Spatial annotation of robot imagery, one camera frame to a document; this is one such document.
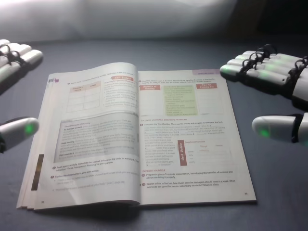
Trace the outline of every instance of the robotic hand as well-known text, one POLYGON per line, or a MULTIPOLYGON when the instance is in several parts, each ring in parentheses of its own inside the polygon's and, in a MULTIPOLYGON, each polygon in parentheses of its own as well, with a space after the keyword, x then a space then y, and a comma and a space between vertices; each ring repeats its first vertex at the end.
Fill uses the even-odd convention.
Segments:
MULTIPOLYGON (((276 47, 267 44, 257 51, 246 51, 229 60, 220 68, 220 74, 267 93, 281 94, 291 99, 293 106, 308 111, 307 66, 307 56, 298 58, 280 54, 276 47)), ((299 142, 308 147, 308 113, 257 117, 252 128, 263 137, 299 142)))
MULTIPOLYGON (((36 68, 43 53, 25 44, 0 40, 0 95, 36 68)), ((39 128, 36 118, 20 117, 0 124, 0 153, 34 135, 39 128)))

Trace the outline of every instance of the green light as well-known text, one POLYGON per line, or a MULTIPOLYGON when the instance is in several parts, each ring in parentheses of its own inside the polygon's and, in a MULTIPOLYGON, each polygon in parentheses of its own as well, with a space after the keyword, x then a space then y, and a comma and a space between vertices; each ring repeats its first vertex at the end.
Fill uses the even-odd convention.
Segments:
POLYGON ((34 126, 32 124, 27 124, 25 126, 25 133, 26 134, 32 134, 34 131, 34 126))
POLYGON ((260 135, 263 137, 269 137, 270 136, 270 132, 267 130, 261 130, 260 131, 260 135))

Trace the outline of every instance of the red label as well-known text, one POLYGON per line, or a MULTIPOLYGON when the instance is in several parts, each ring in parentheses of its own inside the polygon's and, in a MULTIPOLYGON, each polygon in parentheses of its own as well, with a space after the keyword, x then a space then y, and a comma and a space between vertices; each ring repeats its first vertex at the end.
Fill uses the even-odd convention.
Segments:
POLYGON ((140 85, 140 90, 160 90, 160 85, 140 85))
POLYGON ((179 146, 179 155, 180 155, 180 165, 187 166, 184 141, 178 141, 178 146, 179 146))
POLYGON ((133 77, 129 77, 129 76, 112 76, 111 79, 127 79, 130 81, 134 81, 133 77))
POLYGON ((217 83, 197 83, 197 89, 213 89, 217 88, 217 83))

